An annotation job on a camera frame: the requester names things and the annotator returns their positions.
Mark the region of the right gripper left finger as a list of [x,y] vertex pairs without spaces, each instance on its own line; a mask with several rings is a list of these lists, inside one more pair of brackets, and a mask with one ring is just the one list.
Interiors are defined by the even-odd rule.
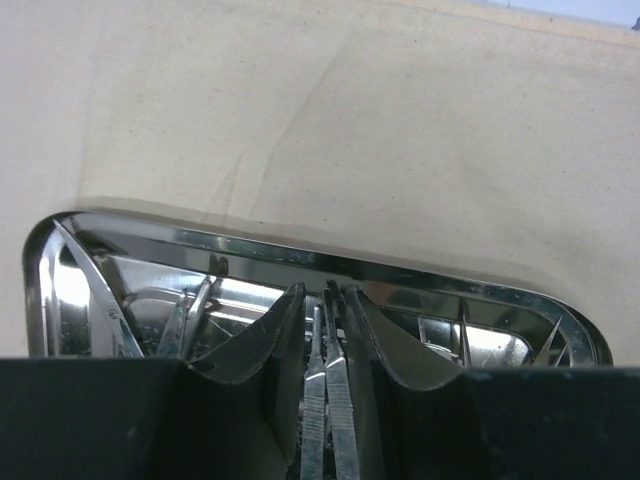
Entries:
[[285,478],[296,450],[305,295],[303,284],[292,285],[180,370],[164,423],[165,478]]

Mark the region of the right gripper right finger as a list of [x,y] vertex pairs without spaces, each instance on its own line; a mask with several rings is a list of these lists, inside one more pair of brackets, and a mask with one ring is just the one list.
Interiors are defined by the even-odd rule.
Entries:
[[479,478],[477,412],[462,368],[392,322],[360,288],[342,294],[361,478]]

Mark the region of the beige cloth wrap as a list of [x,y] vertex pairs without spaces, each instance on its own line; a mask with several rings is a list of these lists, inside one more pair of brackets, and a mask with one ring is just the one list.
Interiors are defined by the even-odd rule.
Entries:
[[460,1],[5,1],[1,352],[44,217],[527,287],[639,361],[639,34]]

